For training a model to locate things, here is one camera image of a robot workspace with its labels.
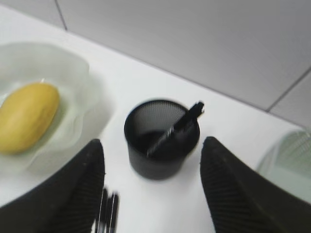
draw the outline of mango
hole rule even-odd
[[[0,107],[0,152],[32,147],[51,125],[59,102],[57,88],[48,83],[31,83],[9,95]]]

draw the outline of desk surface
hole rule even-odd
[[[100,138],[105,153],[105,185],[120,194],[118,233],[214,232],[199,175],[203,140],[215,136],[256,168],[278,139],[297,129],[265,112],[0,6],[0,45],[21,41],[51,43],[82,56],[90,63],[91,76],[100,82],[101,106],[86,116],[84,141],[65,160],[72,158],[89,139]],[[186,107],[198,100],[206,105],[199,119],[201,139],[197,148],[177,175],[161,182],[146,180],[133,171],[123,135],[130,110],[156,98],[176,100]],[[0,205],[37,186],[62,165],[38,159],[23,174],[1,175]]]

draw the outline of pen holder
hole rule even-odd
[[[154,156],[148,158],[147,150],[187,111],[184,106],[169,100],[152,100],[139,105],[129,114],[124,134],[130,164],[138,174],[148,179],[162,180],[180,169],[199,140],[197,120],[192,120]]]

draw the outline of wall tile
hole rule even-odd
[[[69,31],[267,109],[311,64],[309,0],[58,0]]]
[[[0,0],[0,4],[15,8],[58,27],[64,27],[54,0]]]
[[[289,92],[271,113],[311,128],[311,74]]]

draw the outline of black pen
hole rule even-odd
[[[113,193],[107,203],[106,233],[115,233],[118,218],[119,196]]]
[[[104,227],[106,224],[106,208],[107,208],[108,192],[107,189],[103,189],[102,201],[100,205],[100,211],[96,219],[95,233],[104,233]]]

